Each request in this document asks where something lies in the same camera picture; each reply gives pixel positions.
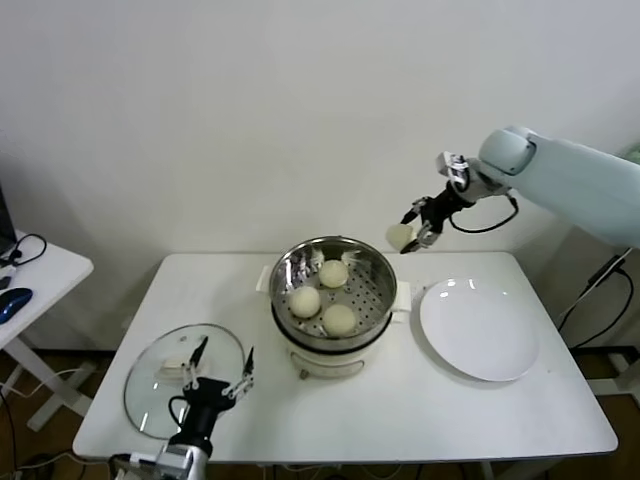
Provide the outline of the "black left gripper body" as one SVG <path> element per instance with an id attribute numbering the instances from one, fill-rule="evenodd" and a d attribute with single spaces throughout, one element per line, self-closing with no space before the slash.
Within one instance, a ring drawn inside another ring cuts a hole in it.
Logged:
<path id="1" fill-rule="evenodd" d="M 226 381 L 199 377 L 198 386 L 188 385 L 172 402 L 184 401 L 186 416 L 182 420 L 172 415 L 179 431 L 172 436 L 173 443 L 204 443 L 209 441 L 218 417 L 231 410 L 236 400 L 231 396 L 231 384 Z"/>

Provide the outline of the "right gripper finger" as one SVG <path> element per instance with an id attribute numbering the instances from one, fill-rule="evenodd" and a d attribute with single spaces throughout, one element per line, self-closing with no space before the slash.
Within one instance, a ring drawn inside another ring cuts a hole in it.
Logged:
<path id="1" fill-rule="evenodd" d="M 415 232 L 414 228 L 410 225 L 404 225 L 406 230 L 406 242 L 400 249 L 401 254 L 408 254 L 416 252 L 420 249 L 430 248 L 436 241 L 436 233 L 421 228 L 418 232 Z"/>
<path id="2" fill-rule="evenodd" d="M 406 212 L 404 214 L 404 216 L 402 217 L 400 223 L 401 224 L 410 224 L 411 222 L 413 222 L 416 218 L 418 217 L 422 217 L 423 216 L 423 209 L 425 208 L 425 205 L 427 203 L 428 198 L 427 197 L 421 197 L 417 200 L 415 200 L 412 203 L 411 208 L 409 209 L 408 212 Z"/>

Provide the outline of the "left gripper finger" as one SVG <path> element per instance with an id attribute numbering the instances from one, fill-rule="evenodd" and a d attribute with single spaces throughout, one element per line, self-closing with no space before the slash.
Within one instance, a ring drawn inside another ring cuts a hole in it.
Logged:
<path id="1" fill-rule="evenodd" d="M 193 350 L 188 362 L 182 365 L 183 390 L 197 390 L 199 388 L 198 366 L 207 343 L 208 337 L 203 336 L 199 345 Z"/>
<path id="2" fill-rule="evenodd" d="M 230 400 L 241 400 L 254 386 L 254 348 L 249 351 L 243 367 L 241 380 L 224 390 L 223 395 Z"/>

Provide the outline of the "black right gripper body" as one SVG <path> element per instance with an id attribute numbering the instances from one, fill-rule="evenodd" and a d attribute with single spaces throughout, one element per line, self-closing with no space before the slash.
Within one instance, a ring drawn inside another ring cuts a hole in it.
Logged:
<path id="1" fill-rule="evenodd" d="M 424 206 L 424 221 L 429 224 L 430 232 L 441 233 L 444 222 L 467 207 L 467 200 L 463 199 L 453 187 L 446 187 L 436 197 L 427 198 Z"/>

